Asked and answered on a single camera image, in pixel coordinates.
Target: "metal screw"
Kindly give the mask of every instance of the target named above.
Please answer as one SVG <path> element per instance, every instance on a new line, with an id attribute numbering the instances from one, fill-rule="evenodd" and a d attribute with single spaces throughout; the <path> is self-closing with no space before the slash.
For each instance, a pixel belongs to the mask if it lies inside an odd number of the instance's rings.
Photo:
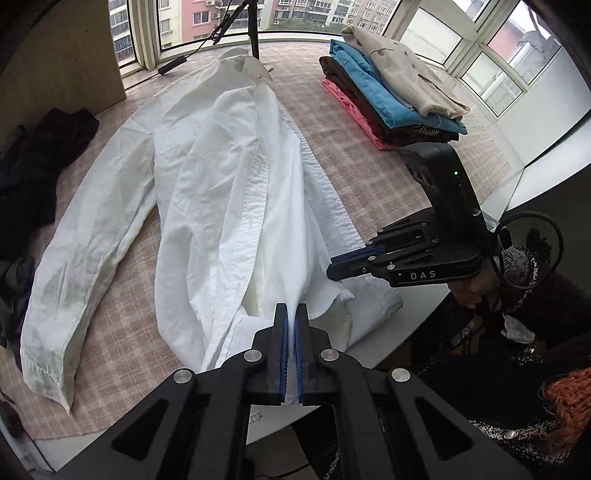
<path id="1" fill-rule="evenodd" d="M 193 372 L 186 368 L 182 368 L 174 373 L 173 378 L 176 383 L 187 383 L 193 378 Z"/>
<path id="2" fill-rule="evenodd" d="M 392 370 L 392 378 L 397 382 L 406 382 L 410 378 L 410 373 L 405 368 L 395 368 Z"/>
<path id="3" fill-rule="evenodd" d="M 339 353 L 332 348 L 327 348 L 321 351 L 320 356 L 327 362 L 334 362 L 339 358 Z"/>
<path id="4" fill-rule="evenodd" d="M 258 362 L 262 358 L 262 353 L 259 350 L 247 350 L 244 352 L 244 360 L 247 362 Z"/>

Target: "black cord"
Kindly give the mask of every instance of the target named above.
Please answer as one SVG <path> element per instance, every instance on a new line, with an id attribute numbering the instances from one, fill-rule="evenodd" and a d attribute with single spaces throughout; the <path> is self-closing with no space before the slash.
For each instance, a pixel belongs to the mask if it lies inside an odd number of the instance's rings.
<path id="1" fill-rule="evenodd" d="M 17 404 L 14 403 L 14 400 L 11 399 L 8 395 L 6 395 L 2 390 L 0 390 L 0 395 L 3 396 L 6 399 L 7 402 L 11 403 L 15 407 L 17 406 Z"/>
<path id="2" fill-rule="evenodd" d="M 39 446 L 37 445 L 37 442 L 35 440 L 33 440 L 31 438 L 31 436 L 29 435 L 29 433 L 23 429 L 22 430 L 25 435 L 29 438 L 29 440 L 31 441 L 31 443 L 33 444 L 33 446 L 37 449 L 37 451 L 39 452 L 39 455 L 41 455 L 41 458 L 43 458 L 43 461 L 46 463 L 46 465 L 49 467 L 49 470 L 51 470 L 51 473 L 57 473 L 56 470 L 51 466 L 51 464 L 47 461 L 47 459 L 45 458 L 45 455 L 43 455 L 43 452 L 41 451 L 41 449 L 39 448 Z"/>
<path id="3" fill-rule="evenodd" d="M 503 227 L 505 227 L 508 223 L 513 222 L 514 220 L 517 220 L 520 218 L 540 218 L 542 220 L 545 220 L 546 222 L 548 222 L 552 226 L 552 228 L 554 228 L 554 231 L 556 232 L 556 235 L 558 236 L 558 257 L 556 258 L 556 262 L 554 263 L 554 265 L 552 265 L 552 268 L 549 270 L 549 272 L 542 279 L 540 279 L 537 282 L 532 283 L 526 287 L 523 287 L 521 285 L 515 285 L 514 283 L 511 283 L 510 281 L 508 281 L 503 276 L 503 272 L 501 272 L 499 270 L 499 267 L 496 266 L 496 262 L 492 258 L 492 256 L 493 256 L 492 247 L 494 247 L 497 244 L 497 241 L 499 238 L 499 233 L 501 232 L 501 229 Z M 550 276 L 550 274 L 552 272 L 554 272 L 556 270 L 556 268 L 560 264 L 560 261 L 562 260 L 563 254 L 564 254 L 564 239 L 562 237 L 562 231 L 560 230 L 560 227 L 556 224 L 556 222 L 554 220 L 552 220 L 552 218 L 549 215 L 546 215 L 545 213 L 525 211 L 525 212 L 518 212 L 518 213 L 514 213 L 513 215 L 509 215 L 505 220 L 502 220 L 499 222 L 499 224 L 495 228 L 495 231 L 493 233 L 493 237 L 491 239 L 490 256 L 491 256 L 492 269 L 495 271 L 495 273 L 499 277 L 501 283 L 504 283 L 505 285 L 508 285 L 512 288 L 516 288 L 517 290 L 532 290 L 532 289 L 536 288 L 538 285 L 540 285 L 544 280 L 546 280 L 546 278 L 548 278 Z M 502 267 L 502 255 L 499 256 L 499 259 L 500 259 L 501 267 Z"/>
<path id="4" fill-rule="evenodd" d="M 212 39 L 213 39 L 214 35 L 215 35 L 215 34 L 216 34 L 218 31 L 219 31 L 219 29 L 220 29 L 220 27 L 221 27 L 222 23 L 224 22 L 224 20 L 225 20 L 225 19 L 226 19 L 226 17 L 228 16 L 228 11 L 230 10 L 230 4 L 231 4 L 231 3 L 232 3 L 232 1 L 231 1 L 231 0 L 228 0 L 228 5 L 227 5 L 227 7 L 226 7 L 226 11 L 224 12 L 224 15 L 223 15 L 222 21 L 219 23 L 219 25 L 218 25 L 218 26 L 217 26 L 217 27 L 216 27 L 216 28 L 213 30 L 213 32 L 211 32 L 211 34 L 210 34 L 210 35 L 209 35 L 207 38 L 204 38 L 204 39 L 203 39 L 203 41 L 201 42 L 201 45 L 199 45 L 199 46 L 197 47 L 197 49 L 196 49 L 196 50 L 193 50 L 193 51 L 192 51 L 192 52 L 191 52 L 189 55 L 185 56 L 185 60 L 186 60 L 187 58 L 189 58 L 191 55 L 195 55 L 195 54 L 196 54 L 196 53 L 197 53 L 199 50 L 201 50 L 201 47 L 203 47 L 203 45 L 205 45 L 205 42 L 206 42 L 207 40 L 212 40 Z M 144 82 L 147 82 L 148 80 L 151 80 L 151 79 L 153 79 L 153 78 L 157 77 L 158 75 L 160 75 L 160 72 L 156 72 L 156 73 L 154 73 L 153 75 L 151 75 L 151 76 L 149 76 L 149 77 L 147 77 L 147 78 L 144 78 L 143 80 L 140 80 L 139 82 L 137 82 L 137 83 L 134 83 L 133 85 L 130 85 L 130 86 L 128 86 L 128 87 L 125 89 L 125 91 L 127 91 L 127 90 L 130 90 L 130 89 L 132 89 L 133 87 L 137 87 L 138 85 L 141 85 L 142 83 L 144 83 Z"/>

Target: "folded clothes stack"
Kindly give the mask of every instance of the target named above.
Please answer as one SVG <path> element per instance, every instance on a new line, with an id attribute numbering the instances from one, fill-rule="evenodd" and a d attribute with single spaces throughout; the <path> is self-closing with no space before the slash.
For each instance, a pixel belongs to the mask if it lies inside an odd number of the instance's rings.
<path id="1" fill-rule="evenodd" d="M 357 27 L 321 57 L 322 84 L 379 150 L 458 140 L 469 108 L 405 45 Z"/>

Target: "white wall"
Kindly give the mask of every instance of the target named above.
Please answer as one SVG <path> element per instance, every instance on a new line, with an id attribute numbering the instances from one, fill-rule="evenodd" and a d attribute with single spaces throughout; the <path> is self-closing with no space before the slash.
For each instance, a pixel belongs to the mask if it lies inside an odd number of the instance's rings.
<path id="1" fill-rule="evenodd" d="M 528 164 L 590 109 L 591 92 L 562 49 L 531 90 L 499 118 L 498 126 L 523 163 Z"/>

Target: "glass pane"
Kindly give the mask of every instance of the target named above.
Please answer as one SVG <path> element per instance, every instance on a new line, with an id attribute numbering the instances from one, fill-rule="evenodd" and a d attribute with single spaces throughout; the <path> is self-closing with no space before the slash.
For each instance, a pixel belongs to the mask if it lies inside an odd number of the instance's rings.
<path id="1" fill-rule="evenodd" d="M 521 95 L 517 84 L 484 53 L 478 55 L 462 79 L 497 115 Z"/>
<path id="2" fill-rule="evenodd" d="M 468 17 L 476 21 L 489 0 L 453 0 L 453 2 L 464 10 Z"/>
<path id="3" fill-rule="evenodd" d="M 488 46 L 531 83 L 556 54 L 560 43 L 534 12 L 519 2 Z"/>
<path id="4" fill-rule="evenodd" d="M 156 2 L 160 48 L 208 38 L 226 8 L 232 13 L 242 0 L 152 0 Z M 259 31 L 289 30 L 340 34 L 357 25 L 380 34 L 399 0 L 258 0 Z M 246 33 L 246 10 L 228 34 Z"/>
<path id="5" fill-rule="evenodd" d="M 446 24 L 419 8 L 400 42 L 417 55 L 443 63 L 461 39 Z"/>
<path id="6" fill-rule="evenodd" d="M 134 42 L 129 30 L 127 0 L 109 0 L 109 22 L 119 67 L 135 60 Z"/>

